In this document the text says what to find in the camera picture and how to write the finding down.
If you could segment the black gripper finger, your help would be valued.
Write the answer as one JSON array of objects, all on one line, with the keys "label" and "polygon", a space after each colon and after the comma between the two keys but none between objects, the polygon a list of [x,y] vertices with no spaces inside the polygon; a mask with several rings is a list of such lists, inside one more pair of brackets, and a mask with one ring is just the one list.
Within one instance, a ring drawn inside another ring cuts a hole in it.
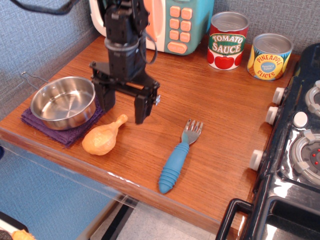
[{"label": "black gripper finger", "polygon": [[95,95],[103,112],[111,110],[116,103],[115,90],[107,84],[94,83]]},{"label": "black gripper finger", "polygon": [[135,108],[135,123],[140,125],[144,122],[145,118],[151,114],[153,107],[153,100],[144,95],[138,95],[134,101]]}]

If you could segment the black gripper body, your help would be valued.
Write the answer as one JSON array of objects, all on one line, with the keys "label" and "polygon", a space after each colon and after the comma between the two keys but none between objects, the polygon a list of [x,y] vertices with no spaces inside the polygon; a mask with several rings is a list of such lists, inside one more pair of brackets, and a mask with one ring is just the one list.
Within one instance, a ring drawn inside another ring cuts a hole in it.
[{"label": "black gripper body", "polygon": [[146,38],[140,37],[132,43],[117,43],[106,38],[104,45],[108,51],[109,62],[92,61],[92,82],[109,85],[115,92],[137,97],[143,95],[158,105],[160,83],[146,73],[146,65],[154,63],[155,53],[150,62],[146,56]]}]

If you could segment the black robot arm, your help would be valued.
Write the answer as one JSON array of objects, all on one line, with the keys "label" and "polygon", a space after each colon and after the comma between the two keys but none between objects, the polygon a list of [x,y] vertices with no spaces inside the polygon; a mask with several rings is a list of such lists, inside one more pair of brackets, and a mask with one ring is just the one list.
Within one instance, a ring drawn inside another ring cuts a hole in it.
[{"label": "black robot arm", "polygon": [[100,0],[98,8],[104,16],[109,59],[89,65],[99,106],[106,113],[115,105],[117,91],[130,95],[135,98],[135,123],[142,124],[160,100],[160,83],[145,71],[149,12],[142,0]]}]

